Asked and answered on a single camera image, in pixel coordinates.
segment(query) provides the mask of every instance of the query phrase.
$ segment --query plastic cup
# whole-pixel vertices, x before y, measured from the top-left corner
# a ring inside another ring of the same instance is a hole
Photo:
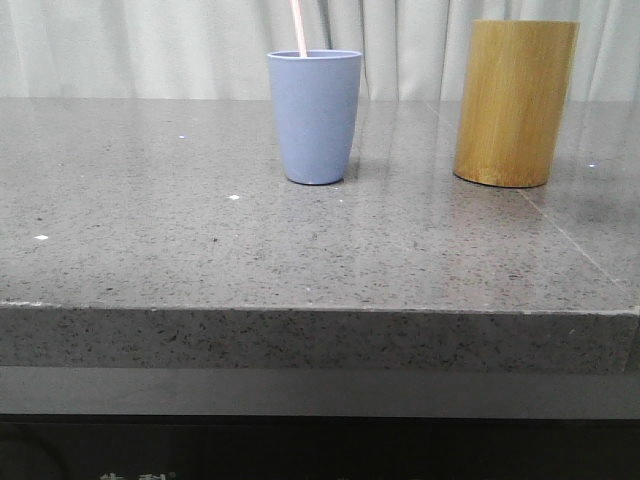
[[[326,185],[349,164],[362,53],[309,50],[268,54],[271,100],[287,178]]]

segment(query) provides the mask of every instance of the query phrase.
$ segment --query white curtain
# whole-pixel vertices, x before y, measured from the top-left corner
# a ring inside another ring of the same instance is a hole
[[[458,100],[473,19],[581,23],[572,100],[640,97],[640,0],[303,0],[310,48],[361,50],[362,96]],[[289,0],[0,0],[0,96],[268,99]]]

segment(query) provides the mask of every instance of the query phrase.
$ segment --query wooden cylinder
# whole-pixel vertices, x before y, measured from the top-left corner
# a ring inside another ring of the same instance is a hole
[[[501,187],[547,182],[578,23],[476,20],[454,173]]]

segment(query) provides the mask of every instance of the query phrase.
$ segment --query straw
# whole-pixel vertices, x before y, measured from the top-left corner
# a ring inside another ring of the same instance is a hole
[[[291,12],[293,13],[293,23],[296,28],[296,40],[298,41],[298,51],[301,57],[307,56],[307,44],[304,41],[304,29],[302,28],[302,13],[300,11],[300,0],[291,0]]]

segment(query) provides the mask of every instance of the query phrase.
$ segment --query granite slab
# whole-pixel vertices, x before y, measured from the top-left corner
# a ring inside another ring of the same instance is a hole
[[[629,370],[634,104],[570,105],[528,190],[454,177],[459,107],[420,102],[361,104],[345,180],[293,184],[270,108],[1,99],[0,363]]]

